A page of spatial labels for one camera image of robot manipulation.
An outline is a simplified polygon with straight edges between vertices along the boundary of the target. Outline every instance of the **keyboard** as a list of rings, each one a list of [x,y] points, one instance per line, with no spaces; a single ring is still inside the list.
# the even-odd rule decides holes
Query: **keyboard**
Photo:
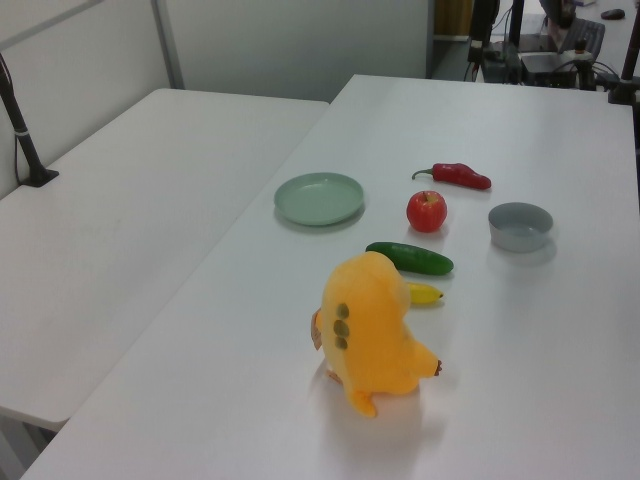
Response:
[[[591,53],[593,58],[596,59],[600,53],[600,47],[602,47],[602,40],[604,39],[604,25],[581,18],[574,18],[567,31],[567,36],[564,42],[562,42],[562,46],[558,49],[558,53],[562,53],[565,50],[574,50],[576,48],[576,42],[581,38],[587,41],[585,50]]]

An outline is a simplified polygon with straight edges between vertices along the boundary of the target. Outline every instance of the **computer mouse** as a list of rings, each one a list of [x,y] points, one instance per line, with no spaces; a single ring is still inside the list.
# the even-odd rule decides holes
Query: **computer mouse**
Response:
[[[600,18],[603,20],[620,20],[624,18],[624,10],[621,8],[614,8],[613,10],[607,10],[600,14]]]

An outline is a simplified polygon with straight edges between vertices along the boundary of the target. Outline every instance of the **green spots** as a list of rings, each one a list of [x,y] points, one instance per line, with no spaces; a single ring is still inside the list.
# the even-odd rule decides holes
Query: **green spots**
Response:
[[[336,347],[340,350],[346,350],[348,345],[344,338],[336,337]]]
[[[349,325],[342,320],[336,320],[333,323],[333,332],[339,337],[347,338],[349,336]]]
[[[346,303],[341,303],[336,309],[336,316],[338,319],[333,322],[333,333],[336,336],[336,348],[340,350],[346,350],[349,346],[347,344],[347,337],[349,336],[349,325],[346,324],[347,318],[349,318],[349,307]]]
[[[341,303],[340,305],[338,305],[338,308],[336,309],[336,315],[338,316],[339,320],[346,320],[347,318],[349,318],[349,307],[347,307],[346,303]]]

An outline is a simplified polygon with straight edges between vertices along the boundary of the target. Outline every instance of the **pepper stem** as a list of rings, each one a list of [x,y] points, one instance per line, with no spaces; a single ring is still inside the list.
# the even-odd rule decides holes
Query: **pepper stem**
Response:
[[[416,173],[411,175],[411,180],[415,180],[416,175],[418,175],[419,173],[426,173],[427,175],[433,175],[433,168],[428,168],[427,170],[418,170]]]

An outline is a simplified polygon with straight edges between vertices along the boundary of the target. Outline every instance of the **toy fruit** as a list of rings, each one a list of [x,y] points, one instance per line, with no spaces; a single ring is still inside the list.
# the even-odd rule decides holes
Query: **toy fruit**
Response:
[[[409,293],[411,295],[411,304],[413,305],[429,305],[440,300],[444,295],[436,287],[427,285],[426,283],[407,283]]]
[[[314,344],[322,345],[330,376],[367,417],[377,414],[373,393],[409,393],[420,378],[440,373],[441,362],[404,324],[410,302],[409,287],[393,263],[366,252],[331,273],[313,317]]]
[[[435,232],[447,218],[447,204],[438,192],[432,190],[418,192],[409,199],[407,218],[417,231]]]

